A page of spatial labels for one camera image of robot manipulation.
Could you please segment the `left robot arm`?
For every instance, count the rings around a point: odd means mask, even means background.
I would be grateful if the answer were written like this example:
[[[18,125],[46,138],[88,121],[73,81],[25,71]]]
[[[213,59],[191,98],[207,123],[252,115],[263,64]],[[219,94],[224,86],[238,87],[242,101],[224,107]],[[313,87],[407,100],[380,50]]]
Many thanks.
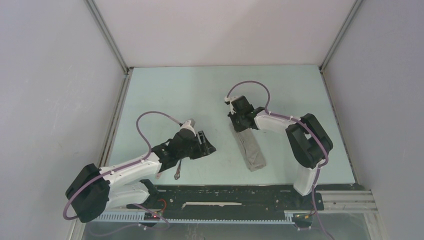
[[[156,145],[149,152],[124,163],[99,168],[90,163],[82,168],[65,192],[68,208],[75,212],[74,219],[88,223],[105,210],[131,204],[153,208],[158,202],[156,187],[149,176],[162,173],[185,158],[196,160],[216,152],[203,131],[194,133],[180,129],[173,138]]]

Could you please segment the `grey cloth napkin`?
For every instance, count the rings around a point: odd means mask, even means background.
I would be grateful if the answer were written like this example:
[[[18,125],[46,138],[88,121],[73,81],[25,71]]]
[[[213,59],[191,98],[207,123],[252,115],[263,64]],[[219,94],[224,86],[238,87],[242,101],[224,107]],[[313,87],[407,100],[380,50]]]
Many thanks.
[[[266,158],[251,129],[233,132],[233,136],[249,171],[255,172],[267,165]]]

